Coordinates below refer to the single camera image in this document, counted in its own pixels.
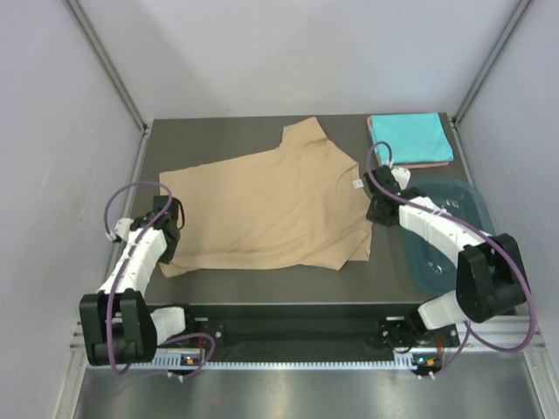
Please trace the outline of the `beige t shirt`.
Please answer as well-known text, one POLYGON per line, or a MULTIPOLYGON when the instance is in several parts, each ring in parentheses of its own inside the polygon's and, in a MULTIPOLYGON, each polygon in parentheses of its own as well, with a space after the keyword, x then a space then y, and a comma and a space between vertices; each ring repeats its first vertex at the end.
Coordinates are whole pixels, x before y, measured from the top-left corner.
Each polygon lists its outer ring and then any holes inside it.
POLYGON ((269 151, 162 172, 186 216, 162 274, 366 262, 372 223, 359 178, 315 117, 284 127, 269 151))

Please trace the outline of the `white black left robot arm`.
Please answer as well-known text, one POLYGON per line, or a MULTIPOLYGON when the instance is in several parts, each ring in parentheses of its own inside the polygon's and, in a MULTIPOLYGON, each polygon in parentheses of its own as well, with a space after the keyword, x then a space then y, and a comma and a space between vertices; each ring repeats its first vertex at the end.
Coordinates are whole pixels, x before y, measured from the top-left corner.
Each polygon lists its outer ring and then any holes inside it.
POLYGON ((183 347, 196 340, 197 323, 186 317, 183 308, 150 310, 144 298, 155 268, 174 257, 183 225, 180 201, 155 196, 149 213, 122 218, 109 231, 109 239, 126 246, 99 290, 79 302, 86 356, 92 366, 150 362, 169 338, 183 347))

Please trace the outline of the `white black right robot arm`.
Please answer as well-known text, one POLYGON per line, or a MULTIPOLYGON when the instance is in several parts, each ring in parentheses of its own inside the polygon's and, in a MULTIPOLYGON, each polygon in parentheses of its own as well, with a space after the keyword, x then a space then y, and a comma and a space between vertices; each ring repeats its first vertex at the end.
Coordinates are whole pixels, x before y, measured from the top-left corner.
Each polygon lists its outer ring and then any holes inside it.
POLYGON ((455 287, 412 309, 405 317, 410 339, 425 346, 440 329, 483 323, 526 304, 535 309, 519 246, 508 234, 491 236, 452 216, 418 189, 401 189, 388 166, 367 173, 371 201, 367 218, 419 236, 453 263, 455 287))

